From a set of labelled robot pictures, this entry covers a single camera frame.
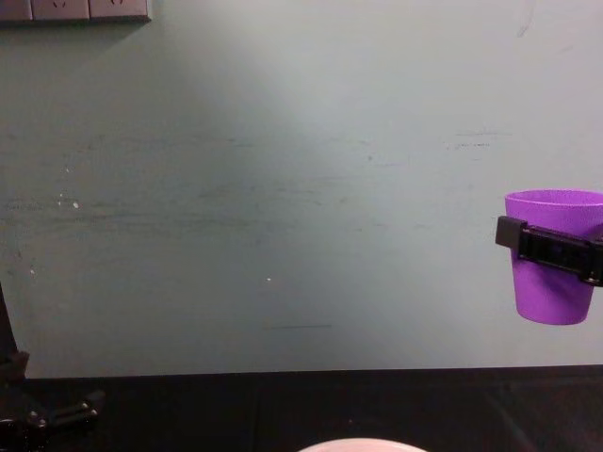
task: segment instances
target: wall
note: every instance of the wall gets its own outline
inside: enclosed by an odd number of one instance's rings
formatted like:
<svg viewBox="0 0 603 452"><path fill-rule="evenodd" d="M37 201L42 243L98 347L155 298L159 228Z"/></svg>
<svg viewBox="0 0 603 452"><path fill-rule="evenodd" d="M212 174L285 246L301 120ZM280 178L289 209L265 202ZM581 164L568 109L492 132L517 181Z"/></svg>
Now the wall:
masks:
<svg viewBox="0 0 603 452"><path fill-rule="evenodd" d="M595 0L155 2L0 32L30 376L601 363L513 306L503 195L603 189Z"/></svg>

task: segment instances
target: white plate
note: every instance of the white plate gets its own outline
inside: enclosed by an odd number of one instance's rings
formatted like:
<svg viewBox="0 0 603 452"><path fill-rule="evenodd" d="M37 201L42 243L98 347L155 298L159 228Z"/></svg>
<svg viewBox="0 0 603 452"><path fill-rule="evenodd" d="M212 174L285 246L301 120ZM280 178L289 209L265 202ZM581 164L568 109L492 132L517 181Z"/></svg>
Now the white plate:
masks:
<svg viewBox="0 0 603 452"><path fill-rule="evenodd" d="M426 452L408 444L393 443L385 440L357 438L329 441L303 449L300 452Z"/></svg>

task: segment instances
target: purple cup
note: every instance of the purple cup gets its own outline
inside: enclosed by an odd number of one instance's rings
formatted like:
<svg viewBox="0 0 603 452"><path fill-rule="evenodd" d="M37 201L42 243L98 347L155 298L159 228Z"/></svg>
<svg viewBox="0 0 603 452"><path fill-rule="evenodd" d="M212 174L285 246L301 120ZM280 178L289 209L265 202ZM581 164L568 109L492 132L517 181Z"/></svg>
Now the purple cup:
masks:
<svg viewBox="0 0 603 452"><path fill-rule="evenodd" d="M532 190L505 197L507 216L581 237L601 235L603 193ZM512 251L517 312L534 322L573 325L586 318L593 287L578 276L517 258Z"/></svg>

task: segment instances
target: scuff mark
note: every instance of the scuff mark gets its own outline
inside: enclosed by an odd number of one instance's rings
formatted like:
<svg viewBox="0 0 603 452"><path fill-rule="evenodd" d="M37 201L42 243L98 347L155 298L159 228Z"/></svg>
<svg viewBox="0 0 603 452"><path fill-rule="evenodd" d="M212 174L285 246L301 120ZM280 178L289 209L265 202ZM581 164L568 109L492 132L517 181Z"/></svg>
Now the scuff mark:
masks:
<svg viewBox="0 0 603 452"><path fill-rule="evenodd" d="M456 134L456 137L512 137L513 134L508 132L482 130L477 132L460 132Z"/></svg>
<svg viewBox="0 0 603 452"><path fill-rule="evenodd" d="M565 52L569 52L573 48L574 48L574 44L567 45L567 46L563 47L558 53L564 54Z"/></svg>
<svg viewBox="0 0 603 452"><path fill-rule="evenodd" d="M536 445L532 442L530 436L526 433L524 429L521 428L520 424L516 419L491 395L486 394L485 400L490 405L495 412L500 415L502 422L509 429L513 438L517 440L519 445L524 447L524 450L529 452L535 452L538 450Z"/></svg>
<svg viewBox="0 0 603 452"><path fill-rule="evenodd" d="M0 139L5 138L6 140L10 140L10 141L16 141L17 140L17 136L15 134L13 134L12 132L7 132L5 134L0 134Z"/></svg>
<svg viewBox="0 0 603 452"><path fill-rule="evenodd" d="M319 324L319 325L282 325L282 326L270 326L265 327L266 331L278 331L278 330L320 330L332 328L331 324Z"/></svg>
<svg viewBox="0 0 603 452"><path fill-rule="evenodd" d="M455 151L459 151L462 148L489 148L490 143L481 142L481 143L459 143L454 146Z"/></svg>
<svg viewBox="0 0 603 452"><path fill-rule="evenodd" d="M233 145L234 148L252 148L254 147L253 143L247 143L247 142L241 142L241 143L235 143Z"/></svg>
<svg viewBox="0 0 603 452"><path fill-rule="evenodd" d="M44 207L41 202L15 199L8 200L5 204L5 208L8 211L39 212L40 210L43 210Z"/></svg>
<svg viewBox="0 0 603 452"><path fill-rule="evenodd" d="M526 0L524 3L523 21L519 29L517 30L517 37L523 38L528 32L531 26L531 22L534 18L534 10L536 9L536 0Z"/></svg>
<svg viewBox="0 0 603 452"><path fill-rule="evenodd" d="M233 185L216 186L215 188L205 190L197 196L199 199L215 200L227 198L236 194L236 187Z"/></svg>

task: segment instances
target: black stand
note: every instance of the black stand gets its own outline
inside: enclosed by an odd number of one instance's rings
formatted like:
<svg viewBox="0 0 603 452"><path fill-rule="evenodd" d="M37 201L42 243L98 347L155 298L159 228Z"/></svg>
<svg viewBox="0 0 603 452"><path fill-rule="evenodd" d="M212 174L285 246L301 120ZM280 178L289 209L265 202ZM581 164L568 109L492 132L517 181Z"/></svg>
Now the black stand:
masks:
<svg viewBox="0 0 603 452"><path fill-rule="evenodd" d="M20 388L28 360L17 350L0 286L0 452L42 451L58 433L90 430L105 404L96 391L70 407L45 409Z"/></svg>

